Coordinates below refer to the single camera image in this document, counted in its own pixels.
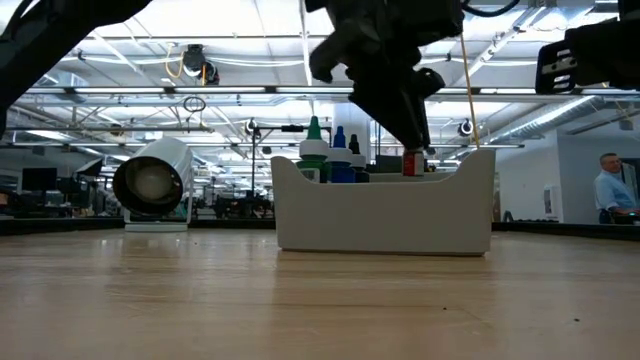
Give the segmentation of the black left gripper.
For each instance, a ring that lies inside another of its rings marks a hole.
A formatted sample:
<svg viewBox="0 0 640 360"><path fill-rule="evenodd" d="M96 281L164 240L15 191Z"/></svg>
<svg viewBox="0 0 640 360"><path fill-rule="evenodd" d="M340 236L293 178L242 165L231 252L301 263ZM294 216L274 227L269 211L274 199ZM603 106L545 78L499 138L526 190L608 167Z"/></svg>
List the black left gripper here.
<svg viewBox="0 0 640 360"><path fill-rule="evenodd" d="M330 84L333 69L342 64L354 88L366 92L398 92L418 97L415 115L402 101L349 97L405 148L428 148L431 140L425 98L445 87L441 75L418 68L422 46L401 37L398 0L305 0L305 10L327 12L333 31L311 52L312 77Z"/></svg>

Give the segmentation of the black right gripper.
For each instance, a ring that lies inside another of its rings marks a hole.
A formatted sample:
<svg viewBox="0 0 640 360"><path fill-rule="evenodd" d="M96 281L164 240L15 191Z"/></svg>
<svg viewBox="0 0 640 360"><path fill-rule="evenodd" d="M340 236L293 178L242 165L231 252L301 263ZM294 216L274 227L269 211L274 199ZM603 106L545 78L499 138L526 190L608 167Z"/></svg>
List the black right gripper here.
<svg viewBox="0 0 640 360"><path fill-rule="evenodd" d="M565 40L540 48L535 91L552 95L608 82L640 90L640 18L606 21L567 30Z"/></svg>

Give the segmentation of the small Red Sunset dye bottle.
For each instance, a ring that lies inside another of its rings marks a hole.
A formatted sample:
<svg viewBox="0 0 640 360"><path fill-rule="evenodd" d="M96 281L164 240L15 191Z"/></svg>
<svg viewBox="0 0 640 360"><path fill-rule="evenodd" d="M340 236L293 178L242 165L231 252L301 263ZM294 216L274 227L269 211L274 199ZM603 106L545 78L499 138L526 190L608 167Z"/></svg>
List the small Red Sunset dye bottle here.
<svg viewBox="0 0 640 360"><path fill-rule="evenodd" d="M409 177L423 176L425 173L425 159L422 149L406 149L402 155L402 174Z"/></svg>

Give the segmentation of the large black-capped dye bottle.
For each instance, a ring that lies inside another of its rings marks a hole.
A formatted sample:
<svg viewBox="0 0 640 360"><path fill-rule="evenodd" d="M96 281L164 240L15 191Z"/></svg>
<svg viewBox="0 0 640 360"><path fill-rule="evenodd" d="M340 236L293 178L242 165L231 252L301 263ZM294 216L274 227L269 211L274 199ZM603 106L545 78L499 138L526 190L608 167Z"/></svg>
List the large black-capped dye bottle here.
<svg viewBox="0 0 640 360"><path fill-rule="evenodd" d="M355 172L355 182L368 183L370 181L370 176L366 171L366 156L360 151L360 144L356 134L350 135L349 149L352 152L351 168Z"/></svg>

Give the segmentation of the large blue-capped dye bottle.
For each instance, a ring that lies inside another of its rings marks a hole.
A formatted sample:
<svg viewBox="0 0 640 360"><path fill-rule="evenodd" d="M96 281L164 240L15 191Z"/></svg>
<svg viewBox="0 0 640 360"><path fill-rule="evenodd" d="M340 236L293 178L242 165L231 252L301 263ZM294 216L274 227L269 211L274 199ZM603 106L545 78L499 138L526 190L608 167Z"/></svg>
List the large blue-capped dye bottle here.
<svg viewBox="0 0 640 360"><path fill-rule="evenodd" d="M330 164L331 183L354 183L355 170L351 167L352 151L347 147L344 128L338 126L333 137L328 162Z"/></svg>

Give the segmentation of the white plastic bin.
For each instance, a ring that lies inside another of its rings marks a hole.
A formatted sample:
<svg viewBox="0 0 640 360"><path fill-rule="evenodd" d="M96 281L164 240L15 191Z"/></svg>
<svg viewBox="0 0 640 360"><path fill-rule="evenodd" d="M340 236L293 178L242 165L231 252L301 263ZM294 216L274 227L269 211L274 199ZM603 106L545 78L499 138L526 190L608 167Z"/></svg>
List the white plastic bin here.
<svg viewBox="0 0 640 360"><path fill-rule="evenodd" d="M410 181L321 184L271 160L277 242L287 251L482 256L490 249L495 153Z"/></svg>

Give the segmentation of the large green-capped dye bottle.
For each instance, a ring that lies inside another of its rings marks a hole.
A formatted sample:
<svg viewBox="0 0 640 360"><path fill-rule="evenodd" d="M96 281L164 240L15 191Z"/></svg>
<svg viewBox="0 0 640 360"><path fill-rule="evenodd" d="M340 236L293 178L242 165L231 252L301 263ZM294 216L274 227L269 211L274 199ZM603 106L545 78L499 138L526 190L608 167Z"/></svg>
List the large green-capped dye bottle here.
<svg viewBox="0 0 640 360"><path fill-rule="evenodd" d="M300 143L300 161L296 163L301 174L309 181L326 183L329 144L322 139L317 116L312 116L306 139Z"/></svg>

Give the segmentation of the black equipment box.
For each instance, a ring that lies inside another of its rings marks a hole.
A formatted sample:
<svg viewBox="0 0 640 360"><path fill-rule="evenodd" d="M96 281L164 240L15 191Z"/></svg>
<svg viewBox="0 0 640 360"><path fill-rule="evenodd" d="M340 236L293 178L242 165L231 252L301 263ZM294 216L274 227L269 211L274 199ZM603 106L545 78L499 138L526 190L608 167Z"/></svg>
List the black equipment box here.
<svg viewBox="0 0 640 360"><path fill-rule="evenodd" d="M377 155L374 168L377 173L401 173L403 171L403 157Z"/></svg>

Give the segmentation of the white column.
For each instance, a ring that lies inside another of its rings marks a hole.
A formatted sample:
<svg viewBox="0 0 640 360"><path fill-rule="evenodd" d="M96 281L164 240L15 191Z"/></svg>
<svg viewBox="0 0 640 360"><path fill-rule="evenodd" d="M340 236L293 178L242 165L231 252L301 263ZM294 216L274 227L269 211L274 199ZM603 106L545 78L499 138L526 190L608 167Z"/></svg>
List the white column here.
<svg viewBox="0 0 640 360"><path fill-rule="evenodd" d="M371 160L370 117L356 105L347 102L335 103L333 112L332 126L343 127L346 143L349 143L352 134L356 134L360 152L369 163Z"/></svg>

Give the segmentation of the person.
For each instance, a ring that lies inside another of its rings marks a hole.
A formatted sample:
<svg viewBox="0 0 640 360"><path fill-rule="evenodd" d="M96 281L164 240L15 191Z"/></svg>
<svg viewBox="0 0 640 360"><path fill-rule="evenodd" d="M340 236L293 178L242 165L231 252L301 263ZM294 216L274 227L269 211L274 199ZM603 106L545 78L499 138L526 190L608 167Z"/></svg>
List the person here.
<svg viewBox="0 0 640 360"><path fill-rule="evenodd" d="M600 224L632 224L631 214L639 215L640 207L622 179L622 163L616 153L599 158L601 171L594 180L595 205Z"/></svg>

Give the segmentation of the overhead light bar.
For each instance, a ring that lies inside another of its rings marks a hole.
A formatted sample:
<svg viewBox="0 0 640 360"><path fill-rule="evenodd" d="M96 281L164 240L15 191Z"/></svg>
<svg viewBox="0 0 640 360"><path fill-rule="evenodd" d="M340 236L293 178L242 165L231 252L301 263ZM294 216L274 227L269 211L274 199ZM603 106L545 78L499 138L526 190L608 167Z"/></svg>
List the overhead light bar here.
<svg viewBox="0 0 640 360"><path fill-rule="evenodd" d="M287 95L347 95L354 90L351 87L331 86L222 86L222 87L32 87L25 94L30 95L175 95L175 94L287 94ZM466 88L445 87L433 95L463 95ZM472 95L541 95L533 88L482 88L472 87ZM615 88L578 88L565 93L551 95L594 95L594 96L640 96L637 90Z"/></svg>

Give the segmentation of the white spotlight lamp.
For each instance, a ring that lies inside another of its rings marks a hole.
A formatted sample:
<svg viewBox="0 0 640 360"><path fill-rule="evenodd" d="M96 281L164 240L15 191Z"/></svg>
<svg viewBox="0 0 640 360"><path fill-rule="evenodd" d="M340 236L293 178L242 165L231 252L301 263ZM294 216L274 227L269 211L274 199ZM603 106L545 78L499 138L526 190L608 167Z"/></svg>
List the white spotlight lamp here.
<svg viewBox="0 0 640 360"><path fill-rule="evenodd" d="M185 232L192 219L193 153L176 138L163 137L140 148L120 165L112 189L131 233Z"/></svg>

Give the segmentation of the dark monitor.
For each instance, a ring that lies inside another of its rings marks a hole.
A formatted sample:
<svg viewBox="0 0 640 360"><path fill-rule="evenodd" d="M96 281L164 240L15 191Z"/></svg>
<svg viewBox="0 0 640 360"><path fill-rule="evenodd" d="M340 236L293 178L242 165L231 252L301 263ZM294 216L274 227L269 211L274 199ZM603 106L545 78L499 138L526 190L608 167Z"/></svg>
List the dark monitor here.
<svg viewBox="0 0 640 360"><path fill-rule="evenodd" d="M50 191L57 189L56 168L23 168L23 191Z"/></svg>

